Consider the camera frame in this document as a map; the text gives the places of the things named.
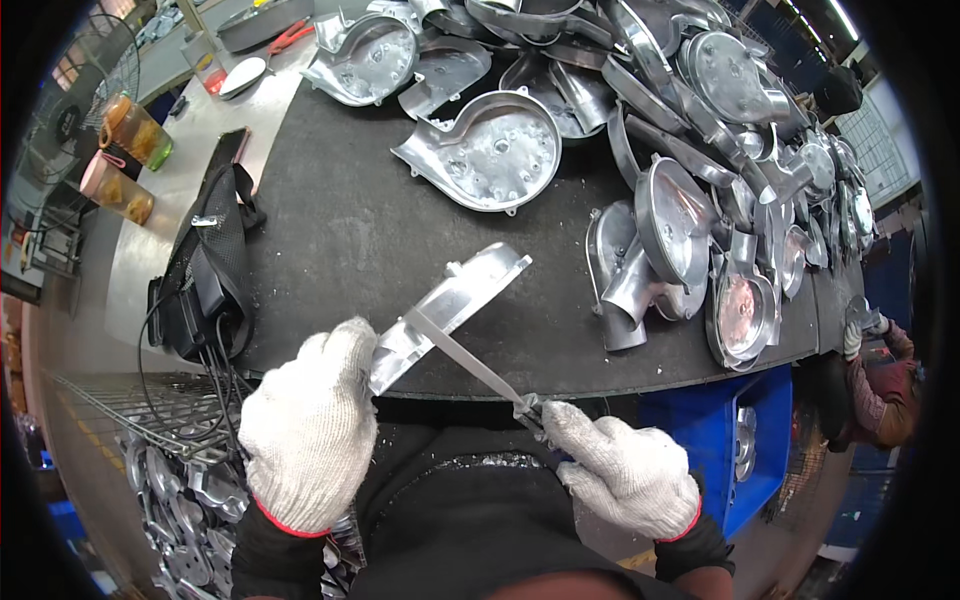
worker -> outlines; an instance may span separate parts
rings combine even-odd
[[[913,435],[920,416],[918,366],[913,342],[892,319],[879,316],[867,333],[881,336],[887,352],[861,357],[863,330],[856,323],[844,329],[843,354],[853,415],[841,432],[843,442],[865,442],[880,449],[901,445]]]
[[[419,425],[372,461],[375,346],[354,318],[307,339],[245,401],[253,502],[237,526],[233,598],[320,598],[323,536],[354,500],[368,565],[349,600],[732,598],[728,546],[670,436],[550,401],[543,429],[576,462],[526,430]],[[564,486],[655,541],[656,579],[580,543]]]

white plate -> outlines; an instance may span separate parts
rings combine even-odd
[[[220,87],[220,97],[232,98],[236,96],[260,79],[260,76],[266,70],[267,62],[259,57],[241,61],[240,64],[233,67],[233,70],[224,79],[224,84]]]

fluorescent light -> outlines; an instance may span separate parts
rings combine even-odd
[[[810,31],[810,32],[813,34],[813,36],[816,38],[818,44],[824,43],[824,41],[823,41],[822,39],[820,39],[820,36],[817,35],[817,32],[813,31],[813,26],[810,25],[810,22],[806,20],[806,17],[805,17],[805,16],[803,16],[803,15],[801,14],[801,15],[800,15],[800,20],[802,20],[802,21],[804,22],[804,25],[806,25],[807,30]]]
[[[860,39],[860,34],[856,32],[856,28],[853,26],[852,21],[847,16],[847,12],[843,10],[843,7],[840,6],[840,3],[837,0],[829,0],[830,5],[833,6],[833,9],[837,11],[837,14],[840,15],[840,20],[843,21],[844,27],[847,28],[847,33],[850,34],[850,37],[853,38],[853,41]]]

red scissors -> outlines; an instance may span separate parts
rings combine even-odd
[[[270,45],[267,47],[267,68],[270,68],[271,57],[280,54],[287,46],[313,32],[313,26],[307,26],[306,21],[306,19],[297,21],[291,25],[287,31],[280,34],[277,39],[270,42]]]

white work glove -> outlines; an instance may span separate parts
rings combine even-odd
[[[700,514],[700,491],[686,450],[655,427],[617,417],[590,421],[566,402],[543,404],[543,430],[576,463],[557,476],[598,516],[652,540],[685,534]]]
[[[260,509],[286,533],[317,537],[347,510],[376,441],[370,379],[376,334],[359,317],[303,343],[243,405],[240,444]]]
[[[863,344],[863,331],[856,323],[847,323],[843,330],[843,357],[848,363],[860,354]]]
[[[880,314],[880,322],[873,327],[867,328],[870,335],[886,335],[890,331],[890,320]]]

